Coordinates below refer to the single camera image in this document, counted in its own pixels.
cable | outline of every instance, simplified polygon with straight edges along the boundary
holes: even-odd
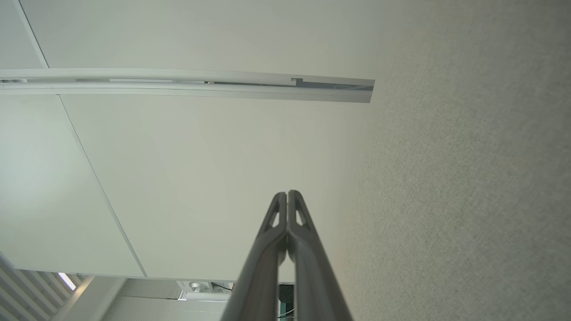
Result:
[[[287,316],[288,314],[292,313],[294,310],[295,310],[295,308],[293,308],[293,309],[287,311],[286,313],[284,313],[284,314],[278,316],[278,319],[283,318],[284,316]]]
[[[216,283],[213,283],[212,286],[221,287],[221,288],[223,288],[223,289],[225,289],[225,290],[228,290],[228,291],[232,292],[232,289],[231,289],[231,288],[223,287],[223,286],[221,286],[221,285],[219,285],[219,284],[216,284]]]

slatted ceiling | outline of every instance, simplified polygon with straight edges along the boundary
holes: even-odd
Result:
[[[68,276],[81,284],[82,277]],[[0,259],[0,321],[48,321],[72,293],[56,273],[15,270]]]

fluorescent light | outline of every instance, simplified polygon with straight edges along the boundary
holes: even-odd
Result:
[[[71,289],[72,291],[75,290],[75,284],[73,284],[73,282],[71,281],[71,279],[69,278],[69,276],[67,276],[67,274],[60,272],[60,273],[58,273],[58,275],[59,275],[59,277],[62,278],[62,280],[67,284],[67,286],[70,287],[70,289]]]

black object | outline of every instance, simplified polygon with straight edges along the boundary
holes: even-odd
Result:
[[[279,223],[272,227],[276,215]],[[275,320],[278,266],[286,252],[295,262],[298,321],[352,321],[307,206],[295,190],[274,196],[222,321]]]

gray carpet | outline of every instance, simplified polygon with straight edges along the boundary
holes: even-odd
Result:
[[[571,319],[571,2],[387,0],[356,320]]]

